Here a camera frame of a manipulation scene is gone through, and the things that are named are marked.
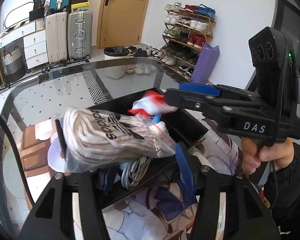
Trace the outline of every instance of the camera lens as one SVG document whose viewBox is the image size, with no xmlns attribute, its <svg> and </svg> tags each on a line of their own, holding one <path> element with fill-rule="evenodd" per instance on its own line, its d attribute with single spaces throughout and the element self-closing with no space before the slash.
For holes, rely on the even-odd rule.
<svg viewBox="0 0 300 240">
<path fill-rule="evenodd" d="M 266 53 L 269 59 L 273 58 L 273 48 L 269 41 L 266 43 Z"/>
<path fill-rule="evenodd" d="M 259 44 L 257 46 L 257 50 L 258 50 L 258 58 L 260 61 L 264 61 L 265 60 L 265 52 L 263 51 L 263 47 L 261 44 Z"/>
<path fill-rule="evenodd" d="M 255 61 L 257 59 L 257 53 L 255 49 L 252 49 L 251 55 L 252 55 L 252 60 Z"/>
</svg>

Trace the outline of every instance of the door frame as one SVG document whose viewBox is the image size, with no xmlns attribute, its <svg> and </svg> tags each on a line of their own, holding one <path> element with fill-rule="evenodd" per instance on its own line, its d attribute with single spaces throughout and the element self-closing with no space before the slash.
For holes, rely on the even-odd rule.
<svg viewBox="0 0 300 240">
<path fill-rule="evenodd" d="M 97 46 L 98 46 L 98 49 L 102 49 L 102 48 L 100 48 L 100 36 L 101 36 L 101 23 L 102 23 L 103 7 L 104 7 L 104 4 L 105 4 L 105 1 L 106 0 L 100 0 L 100 8 L 99 8 L 99 15 L 98 15 L 98 28 L 97 28 Z M 145 8 L 143 10 L 143 15 L 142 15 L 140 31 L 139 31 L 138 44 L 140 44 L 140 41 L 141 41 L 143 25 L 145 23 L 146 13 L 147 13 L 147 9 L 148 9 L 148 3 L 149 3 L 149 0 L 146 0 Z"/>
</svg>

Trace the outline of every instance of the drawer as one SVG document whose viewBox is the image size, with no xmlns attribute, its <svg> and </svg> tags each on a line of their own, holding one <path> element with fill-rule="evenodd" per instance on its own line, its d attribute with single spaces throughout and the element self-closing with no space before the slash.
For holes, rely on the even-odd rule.
<svg viewBox="0 0 300 240">
<path fill-rule="evenodd" d="M 46 31 L 40 31 L 40 32 L 36 32 L 33 33 L 31 35 L 28 35 L 26 37 L 23 38 L 23 45 L 25 48 L 32 46 L 34 44 L 43 42 L 46 40 Z"/>
<path fill-rule="evenodd" d="M 46 62 L 48 62 L 48 54 L 46 52 L 31 58 L 27 58 L 27 66 L 29 69 Z"/>
<path fill-rule="evenodd" d="M 29 23 L 27 25 L 24 25 L 22 27 L 19 27 L 8 34 L 4 35 L 0 39 L 0 49 L 3 48 L 4 46 L 10 44 L 11 42 L 22 38 L 23 36 L 26 36 L 30 33 L 35 32 L 35 22 Z"/>
<path fill-rule="evenodd" d="M 47 44 L 45 41 L 25 48 L 25 57 L 31 58 L 44 52 L 47 52 Z"/>
</svg>

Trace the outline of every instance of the purple yoga mat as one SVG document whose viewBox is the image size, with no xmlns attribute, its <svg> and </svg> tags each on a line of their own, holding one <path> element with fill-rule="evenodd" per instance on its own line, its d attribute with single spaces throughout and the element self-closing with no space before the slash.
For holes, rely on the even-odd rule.
<svg viewBox="0 0 300 240">
<path fill-rule="evenodd" d="M 211 47 L 209 43 L 203 46 L 190 81 L 205 85 L 220 54 L 219 46 Z"/>
</svg>

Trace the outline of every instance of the blue gripper pad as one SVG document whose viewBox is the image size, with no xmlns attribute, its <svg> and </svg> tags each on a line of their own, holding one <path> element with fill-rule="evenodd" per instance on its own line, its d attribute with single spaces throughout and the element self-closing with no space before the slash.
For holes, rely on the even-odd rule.
<svg viewBox="0 0 300 240">
<path fill-rule="evenodd" d="M 195 92 L 195 93 L 202 93 L 205 95 L 217 97 L 220 95 L 220 91 L 215 89 L 214 86 L 210 85 L 199 85 L 194 83 L 182 83 L 179 86 L 180 90 Z"/>
<path fill-rule="evenodd" d="M 190 157 L 192 157 L 183 142 L 176 145 L 176 160 L 182 175 L 182 180 L 186 185 L 187 190 L 195 195 L 196 187 L 194 181 L 194 174 L 190 166 Z"/>
</svg>

